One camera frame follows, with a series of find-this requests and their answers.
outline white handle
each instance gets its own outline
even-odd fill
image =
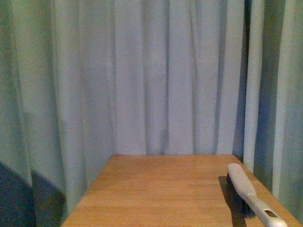
[[[255,212],[265,227],[287,227],[286,222],[257,197],[254,187],[239,164],[231,163],[227,168],[235,190]]]

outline wooden surface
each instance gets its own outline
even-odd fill
[[[233,155],[112,156],[63,227],[262,227],[234,210]],[[299,222],[246,169],[258,196],[290,227]]]

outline brush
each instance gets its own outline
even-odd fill
[[[239,205],[240,215],[246,218],[256,215],[265,227],[287,227],[286,222],[257,197],[254,187],[239,164],[231,163],[227,168],[227,183]]]

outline fabric backdrop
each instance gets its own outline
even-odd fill
[[[244,164],[303,223],[303,2],[252,1]]]
[[[302,4],[254,4],[245,97],[243,0],[1,1],[2,224],[59,226],[112,154],[243,157],[245,99],[244,161],[302,218]]]

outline black bristles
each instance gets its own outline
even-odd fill
[[[256,214],[252,211],[245,200],[242,199],[241,196],[237,193],[229,174],[227,174],[226,181],[231,190],[232,198],[238,206],[239,214],[245,218],[253,218]]]

